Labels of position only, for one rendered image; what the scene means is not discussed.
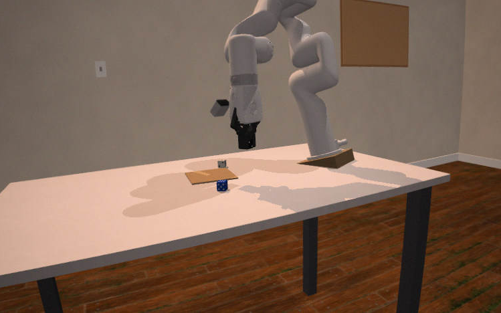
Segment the brown mat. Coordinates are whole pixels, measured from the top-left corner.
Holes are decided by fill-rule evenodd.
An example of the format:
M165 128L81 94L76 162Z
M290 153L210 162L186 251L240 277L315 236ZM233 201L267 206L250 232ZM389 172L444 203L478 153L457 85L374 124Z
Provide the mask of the brown mat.
M212 183L212 182L217 182L218 180L238 179L238 177L234 175L227 168L193 171L185 173L185 175L187 176L192 185L202 184L202 183Z

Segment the blue die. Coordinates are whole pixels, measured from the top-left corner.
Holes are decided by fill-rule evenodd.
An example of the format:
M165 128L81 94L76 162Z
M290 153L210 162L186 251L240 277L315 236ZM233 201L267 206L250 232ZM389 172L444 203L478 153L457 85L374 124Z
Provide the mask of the blue die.
M228 189L227 180L218 180L217 191L226 191Z

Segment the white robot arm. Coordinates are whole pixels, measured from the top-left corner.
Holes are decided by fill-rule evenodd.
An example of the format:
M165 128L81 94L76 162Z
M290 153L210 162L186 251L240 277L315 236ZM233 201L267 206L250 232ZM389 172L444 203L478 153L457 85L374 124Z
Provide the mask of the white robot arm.
M338 154L342 152L339 147L347 144L346 139L334 139L326 104L316 95L338 83L332 39L325 32L312 35L310 26L296 17L314 7L316 2L259 0L254 13L233 28L224 50L231 86L258 84L257 64L270 61L274 54L271 41L263 36L281 23L288 34L292 63L302 68L290 76L289 86L298 105L310 151L307 160Z

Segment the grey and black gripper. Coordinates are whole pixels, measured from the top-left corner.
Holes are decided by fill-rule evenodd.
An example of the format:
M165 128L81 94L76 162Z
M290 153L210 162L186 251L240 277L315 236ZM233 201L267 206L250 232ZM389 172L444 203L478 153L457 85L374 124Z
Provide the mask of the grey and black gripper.
M230 127L238 135L239 149L249 149L249 139L253 139L253 147L256 147L256 128L263 118L258 84L231 86L229 117Z

